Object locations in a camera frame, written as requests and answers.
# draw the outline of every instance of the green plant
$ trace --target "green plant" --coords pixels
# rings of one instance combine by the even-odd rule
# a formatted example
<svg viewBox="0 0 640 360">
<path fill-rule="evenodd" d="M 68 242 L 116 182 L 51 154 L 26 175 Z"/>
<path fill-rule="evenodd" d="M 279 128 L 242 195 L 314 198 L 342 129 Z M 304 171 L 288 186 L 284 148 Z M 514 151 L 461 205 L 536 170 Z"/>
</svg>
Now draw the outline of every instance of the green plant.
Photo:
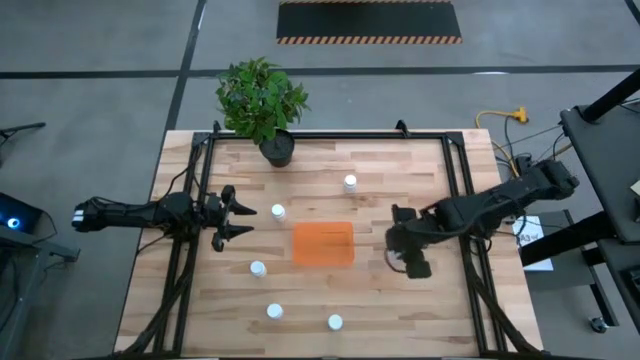
<svg viewBox="0 0 640 360">
<path fill-rule="evenodd" d="M 300 123 L 302 111 L 311 110 L 302 84 L 294 88 L 286 73 L 271 71 L 275 66 L 262 57 L 231 65 L 219 76 L 216 94 L 225 126 L 256 145 L 273 140 L 276 128 L 286 130 L 294 118 Z"/>
</svg>

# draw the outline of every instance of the white bottle cap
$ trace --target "white bottle cap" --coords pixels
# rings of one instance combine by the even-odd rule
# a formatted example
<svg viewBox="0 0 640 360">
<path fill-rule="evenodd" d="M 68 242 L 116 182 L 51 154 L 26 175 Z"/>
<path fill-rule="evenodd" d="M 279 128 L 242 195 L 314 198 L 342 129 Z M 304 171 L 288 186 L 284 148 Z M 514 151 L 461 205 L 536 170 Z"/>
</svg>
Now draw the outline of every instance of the white bottle cap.
<svg viewBox="0 0 640 360">
<path fill-rule="evenodd" d="M 271 207 L 271 215 L 275 218 L 281 218 L 284 216 L 284 206 L 275 204 Z"/>
<path fill-rule="evenodd" d="M 249 269 L 251 270 L 251 274 L 253 274 L 253 276 L 261 277 L 267 274 L 267 267 L 264 266 L 262 261 L 252 262 L 251 266 L 249 266 Z"/>
<path fill-rule="evenodd" d="M 356 177 L 354 175 L 345 176 L 344 184 L 348 187 L 356 186 Z"/>
<path fill-rule="evenodd" d="M 267 307 L 267 315 L 274 320 L 280 319 L 282 317 L 282 306 L 278 304 L 271 304 Z"/>
<path fill-rule="evenodd" d="M 329 329 L 333 331 L 338 331 L 342 329 L 342 317 L 340 315 L 331 315 L 329 316 Z"/>
</svg>

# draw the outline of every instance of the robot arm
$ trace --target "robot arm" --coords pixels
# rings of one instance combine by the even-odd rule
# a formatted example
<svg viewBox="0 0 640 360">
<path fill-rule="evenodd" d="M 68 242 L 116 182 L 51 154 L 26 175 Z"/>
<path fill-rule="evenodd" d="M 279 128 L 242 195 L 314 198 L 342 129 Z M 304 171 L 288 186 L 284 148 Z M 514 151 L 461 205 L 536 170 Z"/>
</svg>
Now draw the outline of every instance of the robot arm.
<svg viewBox="0 0 640 360">
<path fill-rule="evenodd" d="M 536 200 L 560 200 L 573 194 L 578 180 L 562 163 L 542 161 L 521 177 L 479 194 L 457 196 L 420 210 L 392 207 L 394 225 L 387 230 L 387 248 L 406 264 L 407 276 L 431 276 L 422 249 L 451 237 L 472 235 L 489 238 L 503 218 L 523 215 Z"/>
<path fill-rule="evenodd" d="M 209 194 L 205 204 L 197 204 L 186 192 L 175 192 L 143 205 L 124 204 L 93 197 L 76 206 L 71 225 L 79 232 L 100 231 L 108 226 L 160 228 L 172 237 L 189 233 L 193 226 L 215 227 L 212 240 L 216 251 L 224 249 L 222 240 L 253 230 L 251 226 L 229 224 L 229 213 L 255 215 L 239 204 L 235 188 L 227 185 L 220 196 Z"/>
</svg>

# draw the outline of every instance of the orange towel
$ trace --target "orange towel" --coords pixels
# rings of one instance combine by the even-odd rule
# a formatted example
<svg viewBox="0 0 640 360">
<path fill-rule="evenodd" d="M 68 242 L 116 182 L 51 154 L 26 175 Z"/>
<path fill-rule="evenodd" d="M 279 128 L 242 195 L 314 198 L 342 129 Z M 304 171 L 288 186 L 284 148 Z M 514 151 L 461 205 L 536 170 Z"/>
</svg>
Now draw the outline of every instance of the orange towel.
<svg viewBox="0 0 640 360">
<path fill-rule="evenodd" d="M 353 224 L 298 223 L 293 228 L 293 262 L 305 266 L 353 264 Z"/>
</svg>

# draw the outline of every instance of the floor mat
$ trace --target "floor mat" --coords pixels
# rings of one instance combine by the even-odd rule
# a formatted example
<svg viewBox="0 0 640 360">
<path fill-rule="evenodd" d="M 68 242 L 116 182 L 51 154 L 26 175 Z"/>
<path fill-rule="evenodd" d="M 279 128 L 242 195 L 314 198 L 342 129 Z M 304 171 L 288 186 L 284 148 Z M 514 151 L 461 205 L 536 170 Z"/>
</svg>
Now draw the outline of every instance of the floor mat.
<svg viewBox="0 0 640 360">
<path fill-rule="evenodd" d="M 282 1 L 277 42 L 323 44 L 460 44 L 448 0 Z"/>
</svg>

